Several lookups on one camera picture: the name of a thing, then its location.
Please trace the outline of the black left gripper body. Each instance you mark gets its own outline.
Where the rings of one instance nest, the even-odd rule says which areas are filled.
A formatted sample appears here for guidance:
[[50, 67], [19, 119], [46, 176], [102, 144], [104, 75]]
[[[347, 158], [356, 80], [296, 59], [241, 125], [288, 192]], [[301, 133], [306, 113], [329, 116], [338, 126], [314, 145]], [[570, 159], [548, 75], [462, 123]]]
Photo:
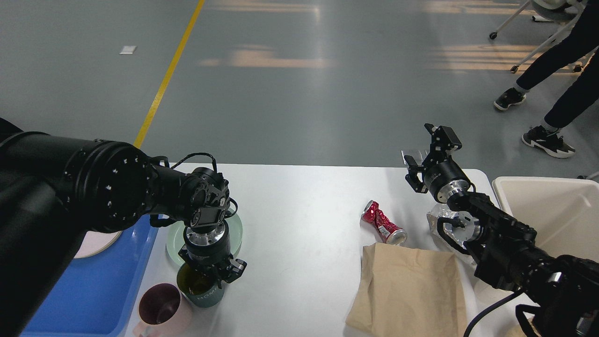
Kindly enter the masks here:
[[216, 264], [227, 257], [233, 257], [226, 220], [199, 230], [186, 226], [183, 237], [184, 245], [178, 253], [186, 253], [203, 271], [216, 275]]

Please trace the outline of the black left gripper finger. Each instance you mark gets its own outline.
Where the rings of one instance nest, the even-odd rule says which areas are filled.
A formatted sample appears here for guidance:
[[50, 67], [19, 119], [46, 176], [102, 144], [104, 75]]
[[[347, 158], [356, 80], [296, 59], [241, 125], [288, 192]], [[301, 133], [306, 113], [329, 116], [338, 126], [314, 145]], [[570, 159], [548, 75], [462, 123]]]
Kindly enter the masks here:
[[180, 252], [178, 257], [182, 261], [178, 271], [178, 281], [207, 281], [207, 275], [202, 267], [186, 252]]
[[217, 284], [231, 284], [242, 277], [248, 263], [242, 259], [227, 257], [216, 264]]

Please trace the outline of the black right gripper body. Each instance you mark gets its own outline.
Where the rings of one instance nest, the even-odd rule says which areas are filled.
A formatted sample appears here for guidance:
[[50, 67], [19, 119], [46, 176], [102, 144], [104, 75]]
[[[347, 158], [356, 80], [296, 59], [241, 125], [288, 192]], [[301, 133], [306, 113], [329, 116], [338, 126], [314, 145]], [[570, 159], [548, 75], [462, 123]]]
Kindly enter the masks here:
[[425, 166], [422, 180], [436, 202], [447, 204], [452, 196], [464, 193], [472, 183], [453, 160]]

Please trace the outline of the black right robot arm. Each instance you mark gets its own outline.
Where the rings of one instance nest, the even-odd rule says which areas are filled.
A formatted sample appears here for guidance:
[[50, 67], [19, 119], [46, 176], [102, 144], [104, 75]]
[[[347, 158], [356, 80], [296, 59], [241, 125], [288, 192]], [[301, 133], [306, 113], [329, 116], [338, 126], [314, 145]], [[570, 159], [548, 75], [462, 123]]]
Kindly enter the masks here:
[[421, 164], [405, 155], [406, 181], [458, 214], [439, 218], [437, 233], [455, 251], [472, 256], [475, 277], [511, 295], [490, 305], [468, 324], [468, 337], [488, 313], [526, 294], [515, 315], [527, 337], [596, 337], [599, 334], [598, 263], [571, 255], [552, 257], [536, 247], [536, 231], [479, 193], [452, 153], [462, 147], [448, 126], [426, 123], [430, 150]]

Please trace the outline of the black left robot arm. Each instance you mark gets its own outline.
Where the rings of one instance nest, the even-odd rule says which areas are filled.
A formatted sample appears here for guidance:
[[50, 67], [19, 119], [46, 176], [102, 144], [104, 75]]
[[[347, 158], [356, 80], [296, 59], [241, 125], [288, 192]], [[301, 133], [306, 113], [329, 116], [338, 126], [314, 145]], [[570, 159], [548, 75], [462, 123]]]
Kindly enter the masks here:
[[183, 173], [129, 143], [24, 132], [1, 120], [1, 334], [19, 336], [88, 232], [115, 233], [144, 215], [184, 222], [179, 255], [218, 286], [244, 273], [230, 248], [235, 201], [212, 168]]

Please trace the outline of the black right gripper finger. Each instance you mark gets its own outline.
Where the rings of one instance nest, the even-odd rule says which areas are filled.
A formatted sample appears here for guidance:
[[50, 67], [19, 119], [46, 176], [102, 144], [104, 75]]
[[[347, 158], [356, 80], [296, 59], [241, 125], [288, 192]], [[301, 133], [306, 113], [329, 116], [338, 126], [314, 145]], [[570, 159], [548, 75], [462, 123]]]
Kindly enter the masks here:
[[424, 166], [419, 165], [411, 155], [405, 155], [404, 160], [407, 165], [406, 181], [411, 186], [411, 189], [417, 193], [427, 193], [427, 186], [418, 177], [419, 173], [424, 172]]
[[462, 142], [454, 130], [448, 126], [434, 126], [430, 123], [425, 123], [424, 126], [431, 135], [431, 145], [424, 165], [434, 166], [441, 162], [452, 161], [453, 153], [462, 148]]

